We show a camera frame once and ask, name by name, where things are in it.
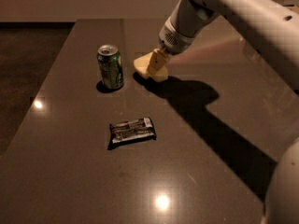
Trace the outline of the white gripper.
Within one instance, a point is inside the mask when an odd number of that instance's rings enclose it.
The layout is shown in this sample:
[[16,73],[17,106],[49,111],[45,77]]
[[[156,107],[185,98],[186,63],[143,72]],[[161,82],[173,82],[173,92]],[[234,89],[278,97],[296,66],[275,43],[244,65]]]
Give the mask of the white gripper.
[[[194,40],[194,30],[180,17],[169,17],[159,33],[161,46],[172,55],[185,51]],[[167,75],[166,65],[171,56],[164,50],[155,49],[149,59],[148,73],[155,77]]]

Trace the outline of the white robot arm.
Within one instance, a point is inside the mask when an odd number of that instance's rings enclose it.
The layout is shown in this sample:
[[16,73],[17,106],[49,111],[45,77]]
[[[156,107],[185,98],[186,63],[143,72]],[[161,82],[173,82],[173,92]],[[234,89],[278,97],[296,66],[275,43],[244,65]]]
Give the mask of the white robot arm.
[[[180,0],[159,34],[147,72],[157,76],[172,55],[186,50],[198,32],[223,16],[260,52],[288,85],[298,88],[299,17],[272,0]],[[272,176],[263,224],[299,224],[299,139],[285,151]]]

